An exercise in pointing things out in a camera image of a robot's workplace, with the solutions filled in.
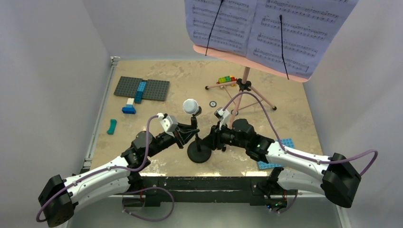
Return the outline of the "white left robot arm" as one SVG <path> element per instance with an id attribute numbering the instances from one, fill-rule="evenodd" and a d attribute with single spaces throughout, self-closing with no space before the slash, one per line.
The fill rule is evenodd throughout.
<path id="1" fill-rule="evenodd" d="M 144 189 L 140 171 L 151 163 L 149 158 L 172 145 L 182 149 L 199 131 L 182 123 L 157 136 L 142 131 L 128 149 L 110 162 L 68 178 L 53 176 L 38 197 L 41 209 L 37 221 L 57 227 L 71 219 L 75 211 L 100 199 L 125 192 L 137 194 Z"/>

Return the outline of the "white microphone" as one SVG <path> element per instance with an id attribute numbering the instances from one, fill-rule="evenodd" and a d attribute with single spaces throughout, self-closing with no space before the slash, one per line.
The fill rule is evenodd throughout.
<path id="1" fill-rule="evenodd" d="M 195 99 L 189 98 L 183 102 L 182 109 L 186 114 L 197 116 L 201 114 L 202 108 Z"/>

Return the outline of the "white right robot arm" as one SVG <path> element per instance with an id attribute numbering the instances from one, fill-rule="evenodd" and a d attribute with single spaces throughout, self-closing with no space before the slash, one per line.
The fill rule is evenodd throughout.
<path id="1" fill-rule="evenodd" d="M 246 119 L 238 119 L 233 129 L 217 123 L 202 140 L 211 150 L 223 146 L 243 148 L 254 161 L 279 164 L 290 170 L 280 170 L 268 178 L 267 188 L 272 193 L 281 190 L 303 190 L 324 195 L 330 202 L 350 208 L 361 182 L 361 174 L 346 157 L 310 154 L 282 145 L 280 142 L 255 132 Z"/>

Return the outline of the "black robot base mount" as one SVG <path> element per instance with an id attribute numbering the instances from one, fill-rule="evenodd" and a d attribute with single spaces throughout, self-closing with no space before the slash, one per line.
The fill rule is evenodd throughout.
<path id="1" fill-rule="evenodd" d="M 142 192 L 147 207 L 163 202 L 248 203 L 251 206 L 285 206 L 295 190 L 284 190 L 269 177 L 142 177 L 128 189 Z"/>

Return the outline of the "black microphone stand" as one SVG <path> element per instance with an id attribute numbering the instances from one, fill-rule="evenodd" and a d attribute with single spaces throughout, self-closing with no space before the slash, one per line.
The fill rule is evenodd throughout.
<path id="1" fill-rule="evenodd" d="M 202 108 L 199 106 L 198 110 L 195 114 L 192 114 L 191 117 L 191 126 L 194 128 L 198 128 L 197 116 L 202 113 Z M 187 149 L 187 154 L 189 159 L 194 163 L 204 163 L 211 157 L 212 150 L 202 144 L 201 138 L 198 136 L 198 133 L 195 134 L 194 142 L 190 143 Z"/>

